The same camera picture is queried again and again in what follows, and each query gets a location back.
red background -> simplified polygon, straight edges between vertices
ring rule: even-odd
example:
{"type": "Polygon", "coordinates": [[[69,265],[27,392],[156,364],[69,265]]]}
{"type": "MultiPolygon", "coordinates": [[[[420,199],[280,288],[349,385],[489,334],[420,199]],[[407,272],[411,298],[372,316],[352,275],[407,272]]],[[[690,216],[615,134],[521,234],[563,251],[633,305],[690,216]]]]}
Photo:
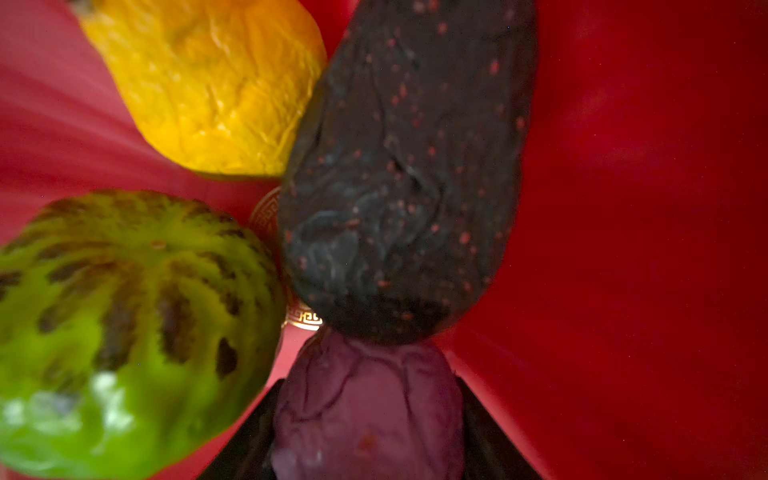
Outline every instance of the red background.
{"type": "MultiPolygon", "coordinates": [[[[354,1],[306,0],[332,51],[354,1]]],[[[768,6],[540,0],[518,222],[439,344],[549,479],[768,478],[768,6]]],[[[242,222],[149,148],[59,0],[0,0],[0,243],[95,187],[242,222]]],[[[286,332],[273,379],[306,333],[286,332]]],[[[157,478],[193,478],[228,432],[157,478]]]]}

yellow dried fruit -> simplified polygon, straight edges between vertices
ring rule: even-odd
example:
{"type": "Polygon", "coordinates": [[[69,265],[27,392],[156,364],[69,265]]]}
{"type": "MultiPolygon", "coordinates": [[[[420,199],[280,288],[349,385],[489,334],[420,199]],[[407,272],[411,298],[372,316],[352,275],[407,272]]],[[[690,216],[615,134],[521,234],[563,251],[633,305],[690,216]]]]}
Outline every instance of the yellow dried fruit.
{"type": "Polygon", "coordinates": [[[279,177],[327,54],[298,0],[77,0],[147,142],[205,174],[279,177]]]}

wrinkled skin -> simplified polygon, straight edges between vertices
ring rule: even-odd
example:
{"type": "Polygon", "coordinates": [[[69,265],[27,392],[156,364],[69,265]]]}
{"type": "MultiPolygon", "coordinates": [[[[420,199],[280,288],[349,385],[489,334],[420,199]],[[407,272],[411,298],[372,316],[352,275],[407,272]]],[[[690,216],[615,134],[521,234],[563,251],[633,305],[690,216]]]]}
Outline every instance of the wrinkled skin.
{"type": "Polygon", "coordinates": [[[371,346],[323,327],[280,390],[272,466],[279,480],[458,480],[462,407],[431,343],[371,346]]]}
{"type": "Polygon", "coordinates": [[[366,0],[283,179],[296,292],[329,325],[403,344],[491,283],[518,206],[537,62],[532,0],[366,0]]]}
{"type": "Polygon", "coordinates": [[[298,0],[70,0],[138,130],[217,179],[278,178],[326,64],[298,0]]]}

red surface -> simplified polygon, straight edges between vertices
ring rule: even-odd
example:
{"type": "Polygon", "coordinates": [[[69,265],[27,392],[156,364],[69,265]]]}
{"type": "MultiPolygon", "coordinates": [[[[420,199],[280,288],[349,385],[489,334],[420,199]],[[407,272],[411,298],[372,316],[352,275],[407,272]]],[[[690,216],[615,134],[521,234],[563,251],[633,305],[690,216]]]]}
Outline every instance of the red surface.
{"type": "MultiPolygon", "coordinates": [[[[307,4],[334,46],[348,2],[307,4]]],[[[439,344],[547,478],[768,478],[765,5],[539,2],[507,262],[439,344]]],[[[0,0],[0,185],[0,243],[93,187],[245,220],[272,186],[155,154],[58,0],[0,0]]],[[[192,478],[225,438],[158,478],[192,478]]]]}

gold patterned border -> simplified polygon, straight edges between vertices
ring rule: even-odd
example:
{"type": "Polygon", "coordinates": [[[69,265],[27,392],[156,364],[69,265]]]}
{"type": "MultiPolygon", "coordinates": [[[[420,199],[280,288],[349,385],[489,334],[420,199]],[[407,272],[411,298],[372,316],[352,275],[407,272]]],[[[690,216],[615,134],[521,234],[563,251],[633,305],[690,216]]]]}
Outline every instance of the gold patterned border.
{"type": "MultiPolygon", "coordinates": [[[[277,211],[280,208],[280,187],[275,187],[266,194],[253,209],[248,221],[248,228],[263,240],[270,248],[280,248],[277,234],[277,211]]],[[[286,323],[306,330],[318,330],[323,321],[293,292],[288,282],[284,283],[288,297],[286,323]]]]}

